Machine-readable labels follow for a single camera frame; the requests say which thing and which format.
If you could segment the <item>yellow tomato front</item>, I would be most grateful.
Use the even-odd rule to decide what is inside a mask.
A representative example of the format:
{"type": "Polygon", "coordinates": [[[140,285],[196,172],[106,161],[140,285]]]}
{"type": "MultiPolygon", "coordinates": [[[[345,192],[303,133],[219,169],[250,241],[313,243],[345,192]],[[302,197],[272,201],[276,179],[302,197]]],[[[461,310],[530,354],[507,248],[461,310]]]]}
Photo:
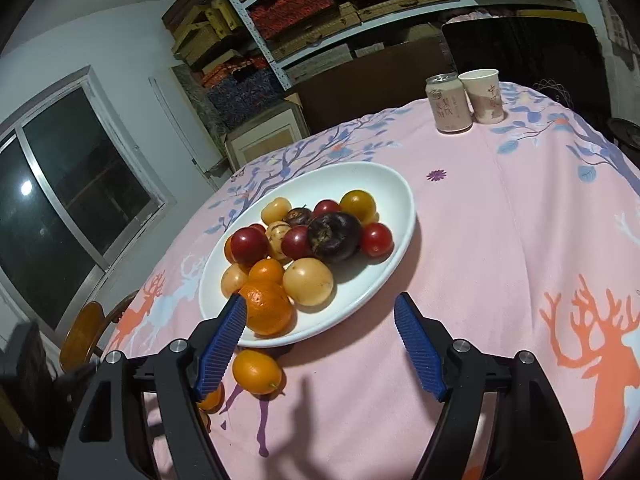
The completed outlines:
{"type": "Polygon", "coordinates": [[[341,211],[354,216],[363,226],[375,222],[378,208],[372,195],[363,190],[347,192],[340,200],[341,211]]]}

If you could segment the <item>pink paper cup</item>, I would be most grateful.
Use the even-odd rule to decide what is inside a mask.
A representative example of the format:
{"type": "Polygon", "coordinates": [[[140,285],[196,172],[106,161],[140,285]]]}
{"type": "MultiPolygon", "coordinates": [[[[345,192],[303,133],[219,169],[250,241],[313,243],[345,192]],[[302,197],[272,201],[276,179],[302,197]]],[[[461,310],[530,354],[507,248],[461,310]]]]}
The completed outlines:
{"type": "Polygon", "coordinates": [[[495,68],[468,70],[458,75],[471,101],[477,122],[486,125],[498,124],[504,119],[499,71],[495,68]]]}

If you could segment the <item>aluminium sliding window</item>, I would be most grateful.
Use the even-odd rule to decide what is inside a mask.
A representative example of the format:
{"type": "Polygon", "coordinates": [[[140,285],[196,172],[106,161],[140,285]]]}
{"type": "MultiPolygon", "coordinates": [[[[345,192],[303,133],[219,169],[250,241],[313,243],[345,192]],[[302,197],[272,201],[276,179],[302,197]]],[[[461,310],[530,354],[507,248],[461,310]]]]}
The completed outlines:
{"type": "Polygon", "coordinates": [[[170,202],[93,68],[1,122],[1,291],[55,344],[170,202]]]}

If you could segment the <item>small orange mandarin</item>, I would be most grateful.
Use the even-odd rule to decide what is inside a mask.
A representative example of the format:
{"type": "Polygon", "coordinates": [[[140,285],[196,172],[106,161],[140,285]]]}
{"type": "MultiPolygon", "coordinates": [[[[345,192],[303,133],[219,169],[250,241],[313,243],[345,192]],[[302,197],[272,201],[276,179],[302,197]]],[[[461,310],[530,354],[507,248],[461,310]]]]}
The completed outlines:
{"type": "Polygon", "coordinates": [[[271,283],[281,284],[284,274],[282,264],[273,258],[265,258],[257,261],[250,268],[247,277],[250,281],[268,281],[271,283]]]}

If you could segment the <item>large yellow apple fruit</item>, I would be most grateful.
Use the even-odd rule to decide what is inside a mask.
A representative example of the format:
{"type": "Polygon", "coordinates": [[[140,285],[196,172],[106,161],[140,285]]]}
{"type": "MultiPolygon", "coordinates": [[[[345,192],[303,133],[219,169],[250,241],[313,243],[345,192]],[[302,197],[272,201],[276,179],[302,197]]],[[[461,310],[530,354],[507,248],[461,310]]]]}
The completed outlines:
{"type": "Polygon", "coordinates": [[[332,295],[334,278],[331,270],[320,260],[301,258],[286,268],[282,286],[299,306],[318,307],[332,295]]]}

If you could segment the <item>pale yellow round fruit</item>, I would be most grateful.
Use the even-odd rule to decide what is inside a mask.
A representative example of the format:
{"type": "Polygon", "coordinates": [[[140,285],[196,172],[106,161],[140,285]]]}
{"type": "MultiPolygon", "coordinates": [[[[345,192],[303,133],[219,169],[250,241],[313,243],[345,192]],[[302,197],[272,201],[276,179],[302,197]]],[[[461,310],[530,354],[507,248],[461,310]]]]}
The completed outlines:
{"type": "Polygon", "coordinates": [[[224,271],[220,280],[221,293],[229,298],[235,292],[238,292],[248,281],[248,272],[239,263],[232,263],[227,270],[224,271]]]}

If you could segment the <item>yellow fruit in plate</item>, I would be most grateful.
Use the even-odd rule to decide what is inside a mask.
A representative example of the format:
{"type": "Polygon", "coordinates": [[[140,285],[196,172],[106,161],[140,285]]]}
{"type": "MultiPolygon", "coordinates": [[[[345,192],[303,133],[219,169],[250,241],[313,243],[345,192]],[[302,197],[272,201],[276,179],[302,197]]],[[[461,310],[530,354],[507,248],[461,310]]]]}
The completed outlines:
{"type": "Polygon", "coordinates": [[[287,198],[277,197],[262,208],[260,218],[266,226],[270,226],[273,222],[282,221],[291,209],[292,205],[287,198]]]}

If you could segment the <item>pink drink can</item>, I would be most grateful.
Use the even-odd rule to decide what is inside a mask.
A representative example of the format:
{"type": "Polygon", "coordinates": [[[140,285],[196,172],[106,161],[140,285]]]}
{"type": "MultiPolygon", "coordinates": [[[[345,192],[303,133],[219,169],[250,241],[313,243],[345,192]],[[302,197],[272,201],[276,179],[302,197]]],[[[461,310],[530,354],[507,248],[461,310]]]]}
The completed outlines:
{"type": "Polygon", "coordinates": [[[435,125],[441,133],[460,133],[473,123],[462,82],[456,73],[427,78],[425,92],[431,105],[435,125]]]}

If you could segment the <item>small red tomato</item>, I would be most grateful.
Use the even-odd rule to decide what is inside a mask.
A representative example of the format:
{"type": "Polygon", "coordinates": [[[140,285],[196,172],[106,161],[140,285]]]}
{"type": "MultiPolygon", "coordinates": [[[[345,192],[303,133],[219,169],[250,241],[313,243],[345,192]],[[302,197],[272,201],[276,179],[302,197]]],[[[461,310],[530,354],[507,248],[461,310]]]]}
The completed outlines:
{"type": "Polygon", "coordinates": [[[260,224],[260,223],[252,223],[250,224],[250,228],[255,229],[259,232],[265,233],[266,232],[266,228],[260,224]]]}

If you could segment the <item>framed picture board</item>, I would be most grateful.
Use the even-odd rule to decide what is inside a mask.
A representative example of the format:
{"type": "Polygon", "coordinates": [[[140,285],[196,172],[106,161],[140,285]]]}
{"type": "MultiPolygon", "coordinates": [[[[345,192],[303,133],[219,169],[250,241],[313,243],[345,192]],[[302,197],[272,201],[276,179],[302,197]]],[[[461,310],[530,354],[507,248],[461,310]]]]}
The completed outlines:
{"type": "Polygon", "coordinates": [[[224,138],[230,167],[238,171],[248,162],[310,135],[297,93],[244,122],[224,138]]]}

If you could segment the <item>wooden chair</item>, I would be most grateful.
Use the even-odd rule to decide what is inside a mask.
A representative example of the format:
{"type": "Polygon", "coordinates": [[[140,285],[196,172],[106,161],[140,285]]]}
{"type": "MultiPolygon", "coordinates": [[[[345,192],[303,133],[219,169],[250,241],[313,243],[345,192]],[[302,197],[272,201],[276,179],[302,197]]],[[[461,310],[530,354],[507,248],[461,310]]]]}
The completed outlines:
{"type": "Polygon", "coordinates": [[[108,313],[97,301],[90,301],[79,311],[67,332],[60,351],[60,365],[65,373],[88,364],[93,356],[102,356],[99,340],[111,324],[117,324],[137,292],[132,292],[108,313]]]}

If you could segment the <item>pink deer tablecloth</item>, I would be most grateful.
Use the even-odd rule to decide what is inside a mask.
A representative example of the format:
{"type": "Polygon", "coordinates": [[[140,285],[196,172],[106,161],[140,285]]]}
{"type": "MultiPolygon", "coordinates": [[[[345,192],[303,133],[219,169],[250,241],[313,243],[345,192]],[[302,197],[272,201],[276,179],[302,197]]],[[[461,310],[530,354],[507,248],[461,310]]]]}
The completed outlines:
{"type": "Polygon", "coordinates": [[[206,258],[239,215],[283,183],[340,162],[394,168],[418,223],[407,255],[358,312],[296,344],[283,393],[224,381],[210,435],[235,479],[408,479],[440,406],[393,321],[408,292],[480,350],[536,354],[600,477],[639,421],[639,173],[581,117],[503,84],[508,114],[457,136],[424,100],[345,122],[250,162],[194,214],[140,288],[110,347],[157,352],[201,321],[206,258]]]}

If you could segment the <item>red cherry tomato in plate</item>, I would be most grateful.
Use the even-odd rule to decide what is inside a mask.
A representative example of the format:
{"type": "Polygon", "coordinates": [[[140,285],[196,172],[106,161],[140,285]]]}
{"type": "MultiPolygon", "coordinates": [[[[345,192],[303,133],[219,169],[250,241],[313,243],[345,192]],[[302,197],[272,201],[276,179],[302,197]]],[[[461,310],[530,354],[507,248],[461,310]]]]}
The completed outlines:
{"type": "Polygon", "coordinates": [[[330,214],[331,212],[341,212],[342,208],[335,200],[320,200],[320,202],[314,206],[312,214],[314,217],[319,217],[322,214],[330,214]]]}

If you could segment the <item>white oval plate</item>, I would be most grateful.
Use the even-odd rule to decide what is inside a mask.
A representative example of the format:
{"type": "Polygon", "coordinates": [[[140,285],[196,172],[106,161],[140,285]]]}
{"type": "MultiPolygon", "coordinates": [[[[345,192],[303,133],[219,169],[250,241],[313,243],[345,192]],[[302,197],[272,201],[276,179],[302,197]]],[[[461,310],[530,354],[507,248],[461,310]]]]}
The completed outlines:
{"type": "Polygon", "coordinates": [[[264,338],[243,330],[242,348],[274,348],[297,344],[345,321],[373,298],[400,265],[416,227],[416,204],[408,182],[390,167],[375,162],[340,162],[301,174],[260,196],[232,222],[231,232],[259,220],[260,212],[277,197],[294,206],[314,206],[325,198],[340,198],[351,190],[370,193],[380,220],[393,234],[394,250],[383,260],[356,256],[334,270],[336,284],[331,301],[321,309],[300,309],[288,332],[264,338]]]}

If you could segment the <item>large red plum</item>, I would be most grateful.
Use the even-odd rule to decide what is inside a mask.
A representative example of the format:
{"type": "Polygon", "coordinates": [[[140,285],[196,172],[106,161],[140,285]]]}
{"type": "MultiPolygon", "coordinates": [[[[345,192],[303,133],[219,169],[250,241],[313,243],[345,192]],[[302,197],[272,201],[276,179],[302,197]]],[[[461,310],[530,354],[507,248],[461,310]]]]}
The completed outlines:
{"type": "Polygon", "coordinates": [[[310,258],[308,226],[292,226],[281,240],[281,252],[292,260],[310,258]]]}

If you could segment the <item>red cherry tomato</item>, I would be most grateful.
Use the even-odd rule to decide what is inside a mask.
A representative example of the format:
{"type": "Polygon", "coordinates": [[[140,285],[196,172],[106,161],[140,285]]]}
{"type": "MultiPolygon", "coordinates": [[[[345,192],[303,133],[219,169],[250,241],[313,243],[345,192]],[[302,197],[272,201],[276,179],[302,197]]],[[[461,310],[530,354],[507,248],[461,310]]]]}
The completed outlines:
{"type": "Polygon", "coordinates": [[[392,231],[383,223],[369,223],[361,228],[359,245],[368,257],[384,258],[394,248],[392,231]]]}
{"type": "Polygon", "coordinates": [[[320,202],[314,206],[312,214],[314,217],[319,217],[322,214],[330,214],[331,212],[341,212],[342,208],[335,200],[320,200],[320,202]]]}

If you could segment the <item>large orange mandarin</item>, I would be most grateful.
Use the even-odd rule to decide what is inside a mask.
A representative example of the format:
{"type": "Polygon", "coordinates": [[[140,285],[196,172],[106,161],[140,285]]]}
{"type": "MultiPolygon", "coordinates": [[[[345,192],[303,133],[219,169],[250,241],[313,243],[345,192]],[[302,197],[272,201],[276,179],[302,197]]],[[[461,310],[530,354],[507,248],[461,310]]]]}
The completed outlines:
{"type": "Polygon", "coordinates": [[[249,281],[240,288],[239,294],[246,303],[246,326],[257,336],[274,336],[291,325],[294,307],[280,284],[249,281]]]}

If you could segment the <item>dark water chestnut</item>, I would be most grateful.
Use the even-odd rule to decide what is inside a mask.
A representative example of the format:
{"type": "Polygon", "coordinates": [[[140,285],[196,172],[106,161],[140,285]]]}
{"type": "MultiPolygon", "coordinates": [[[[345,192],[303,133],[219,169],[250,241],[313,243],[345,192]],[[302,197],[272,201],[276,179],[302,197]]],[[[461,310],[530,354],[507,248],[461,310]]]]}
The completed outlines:
{"type": "Polygon", "coordinates": [[[310,209],[297,207],[290,209],[283,217],[283,221],[289,226],[308,226],[313,218],[314,213],[310,209]]]}
{"type": "Polygon", "coordinates": [[[311,253],[325,263],[338,263],[359,250],[360,222],[346,212],[327,212],[310,222],[307,240],[311,253]]]}

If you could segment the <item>yellow orange tomato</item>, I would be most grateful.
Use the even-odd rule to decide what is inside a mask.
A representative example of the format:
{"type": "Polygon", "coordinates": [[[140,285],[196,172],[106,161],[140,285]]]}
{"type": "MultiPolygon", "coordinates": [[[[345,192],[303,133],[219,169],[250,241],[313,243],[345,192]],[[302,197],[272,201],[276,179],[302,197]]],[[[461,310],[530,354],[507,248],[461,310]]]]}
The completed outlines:
{"type": "Polygon", "coordinates": [[[205,413],[216,413],[224,404],[224,384],[221,382],[217,389],[210,392],[203,400],[198,402],[198,408],[205,413]]]}

